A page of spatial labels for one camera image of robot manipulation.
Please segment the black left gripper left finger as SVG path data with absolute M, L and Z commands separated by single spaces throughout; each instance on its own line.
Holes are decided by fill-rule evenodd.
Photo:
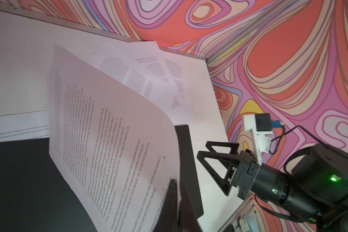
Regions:
M 154 232 L 177 232 L 178 227 L 178 191 L 177 182 L 172 179 L 169 183 L 161 212 Z

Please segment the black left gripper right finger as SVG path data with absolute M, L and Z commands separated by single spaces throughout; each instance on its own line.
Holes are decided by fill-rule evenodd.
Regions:
M 190 195 L 184 180 L 180 180 L 181 201 L 179 205 L 179 232 L 202 232 L 194 213 Z

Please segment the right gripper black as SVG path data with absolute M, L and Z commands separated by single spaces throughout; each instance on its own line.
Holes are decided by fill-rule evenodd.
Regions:
M 239 143 L 208 141 L 206 148 L 209 151 L 199 151 L 197 159 L 226 196 L 232 187 L 237 187 L 237 197 L 245 200 L 261 165 L 249 149 L 238 155 L 239 146 Z

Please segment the red folder black inside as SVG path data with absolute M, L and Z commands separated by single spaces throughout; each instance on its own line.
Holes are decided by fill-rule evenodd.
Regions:
M 189 127 L 176 126 L 181 174 L 196 218 L 203 215 Z M 0 232 L 94 232 L 96 228 L 48 153 L 47 138 L 0 143 Z

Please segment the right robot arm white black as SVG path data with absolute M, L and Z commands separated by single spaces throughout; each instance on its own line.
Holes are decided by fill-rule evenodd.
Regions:
M 225 195 L 238 189 L 283 208 L 273 216 L 316 224 L 319 232 L 348 232 L 348 153 L 326 144 L 303 148 L 289 157 L 299 159 L 291 171 L 258 164 L 250 150 L 237 143 L 208 142 L 197 155 Z

